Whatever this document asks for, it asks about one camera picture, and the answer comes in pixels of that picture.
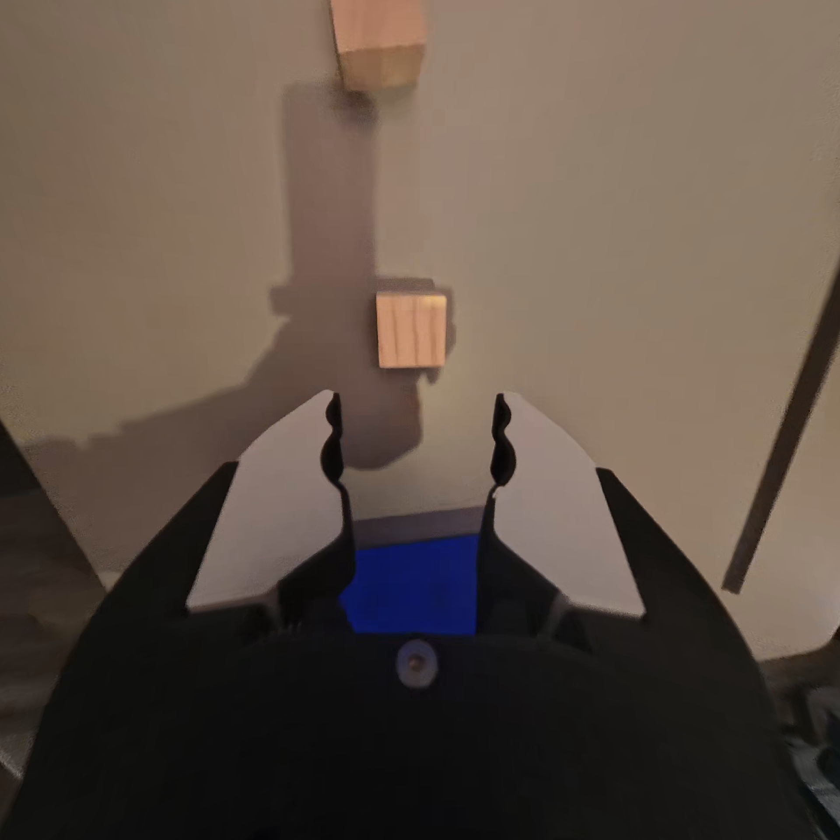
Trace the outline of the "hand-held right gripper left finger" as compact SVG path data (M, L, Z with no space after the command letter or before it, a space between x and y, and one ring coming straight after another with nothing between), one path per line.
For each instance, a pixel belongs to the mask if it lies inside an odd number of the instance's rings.
M278 623L337 597L354 575L340 395L321 391L239 457L186 607L258 605Z

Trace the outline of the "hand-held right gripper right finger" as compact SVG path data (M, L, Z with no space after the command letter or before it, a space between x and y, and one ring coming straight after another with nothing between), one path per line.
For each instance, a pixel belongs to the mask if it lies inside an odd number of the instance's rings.
M526 632L552 632L571 613L640 621L646 607L592 457L514 392L497 394L491 436L477 632L506 610Z

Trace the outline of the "blue plastic bin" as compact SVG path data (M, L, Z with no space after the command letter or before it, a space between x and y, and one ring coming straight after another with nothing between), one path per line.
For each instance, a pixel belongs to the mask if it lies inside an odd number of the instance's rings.
M339 597L358 634L476 633L476 534L358 549Z

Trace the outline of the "wooden cube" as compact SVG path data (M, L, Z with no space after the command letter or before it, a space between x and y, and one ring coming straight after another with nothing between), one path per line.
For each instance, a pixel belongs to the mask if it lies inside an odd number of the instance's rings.
M425 1L331 1L339 72L347 91L410 87L427 44Z
M439 370L446 362L448 297L438 290L378 290L374 297L381 370Z

